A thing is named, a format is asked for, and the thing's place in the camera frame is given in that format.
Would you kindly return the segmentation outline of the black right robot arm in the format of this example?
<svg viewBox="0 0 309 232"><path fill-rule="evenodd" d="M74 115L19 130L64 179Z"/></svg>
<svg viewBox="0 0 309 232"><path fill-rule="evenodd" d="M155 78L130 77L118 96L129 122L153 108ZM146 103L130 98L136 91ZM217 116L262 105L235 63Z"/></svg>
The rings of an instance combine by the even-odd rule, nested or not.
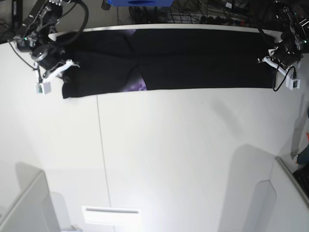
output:
<svg viewBox="0 0 309 232"><path fill-rule="evenodd" d="M49 38L54 28L64 17L63 5L73 2L84 10L84 20L80 29L66 41L53 41ZM22 22L13 37L13 43L21 53L29 53L37 68L45 69L44 78L58 75L74 65L71 60L64 60L64 47L73 43L85 29L89 18L89 9L82 0L38 0L28 17Z"/></svg>

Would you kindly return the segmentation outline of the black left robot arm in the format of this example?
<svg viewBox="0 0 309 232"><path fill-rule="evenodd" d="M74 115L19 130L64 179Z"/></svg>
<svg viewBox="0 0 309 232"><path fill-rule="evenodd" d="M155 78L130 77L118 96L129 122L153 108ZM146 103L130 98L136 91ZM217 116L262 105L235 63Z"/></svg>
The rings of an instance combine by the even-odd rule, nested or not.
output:
<svg viewBox="0 0 309 232"><path fill-rule="evenodd" d="M252 0L250 13L263 39L274 47L270 59L287 69L309 52L309 2L307 0ZM281 31L279 41L266 38L264 27Z"/></svg>

